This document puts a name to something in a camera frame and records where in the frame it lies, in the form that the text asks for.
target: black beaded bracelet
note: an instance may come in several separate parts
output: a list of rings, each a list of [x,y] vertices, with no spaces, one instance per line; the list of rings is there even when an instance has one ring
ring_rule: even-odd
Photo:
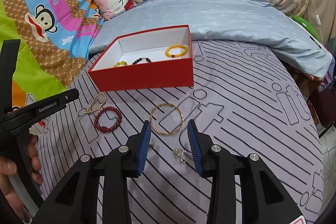
[[[151,60],[148,57],[140,57],[139,59],[135,60],[132,65],[135,65],[137,63],[139,63],[142,60],[146,60],[148,63],[151,63]]]

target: green fabric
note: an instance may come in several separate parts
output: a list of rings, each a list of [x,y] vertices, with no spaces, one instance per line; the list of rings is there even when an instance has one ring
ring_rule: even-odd
[[[26,41],[18,35],[14,20],[6,16],[0,0],[0,49],[3,41],[9,39],[21,39],[13,80],[26,94],[41,100],[66,90],[57,78],[41,69]]]
[[[319,35],[317,34],[317,32],[315,31],[315,29],[313,28],[313,26],[312,25],[310,25],[310,23],[307,21],[307,20],[305,20],[305,19],[303,19],[302,17],[299,17],[299,16],[292,16],[292,19],[295,21],[295,22],[297,22],[297,23],[299,23],[303,28],[305,28],[313,37],[315,37],[316,38],[316,40],[318,41],[318,42],[320,42],[321,43],[321,39],[320,39],[320,37],[319,37]]]

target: light blue quilt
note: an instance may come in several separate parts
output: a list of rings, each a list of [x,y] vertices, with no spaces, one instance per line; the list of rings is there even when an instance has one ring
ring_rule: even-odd
[[[104,50],[117,36],[189,24],[193,40],[233,40],[268,46],[305,73],[324,78],[333,57],[310,34],[263,0],[152,0],[106,21],[90,47]]]

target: cable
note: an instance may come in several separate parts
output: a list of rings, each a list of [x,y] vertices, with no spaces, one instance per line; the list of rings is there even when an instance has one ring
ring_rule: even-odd
[[[322,35],[322,31],[321,31],[321,20],[320,20],[320,16],[317,14],[317,10],[316,10],[316,6],[315,6],[315,1],[314,0],[313,0],[313,6],[314,6],[314,9],[315,9],[315,14],[316,14],[316,16],[315,16],[316,23],[319,26],[319,30],[320,30],[320,34],[321,34],[321,42],[322,42],[322,45],[323,45],[323,35]],[[307,6],[307,8],[308,8],[308,15],[309,15],[309,20],[310,20],[310,24],[311,24],[309,7]]]

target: bed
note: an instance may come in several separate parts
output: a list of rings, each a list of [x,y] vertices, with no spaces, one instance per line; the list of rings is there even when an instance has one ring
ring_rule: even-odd
[[[181,133],[152,133],[145,170],[128,181],[132,223],[205,223],[211,180],[201,179],[192,160],[178,164],[172,150],[190,150],[186,123],[195,119],[207,133],[231,153],[257,153],[283,183],[298,204],[307,223],[313,223],[323,200],[323,162],[314,122],[295,82],[266,46],[233,41],[194,41],[194,86],[107,92],[107,106],[117,107],[123,121],[113,133],[93,127],[95,114],[83,114],[99,92],[88,69],[70,85],[79,100],[45,121],[38,149],[43,164],[43,196],[83,154],[107,155],[138,133],[155,105],[179,106],[185,122]],[[170,109],[155,113],[159,130],[178,124]],[[113,123],[103,116],[101,123]],[[97,222],[102,218],[103,179],[99,189]],[[241,223],[240,182],[236,179],[237,223]]]

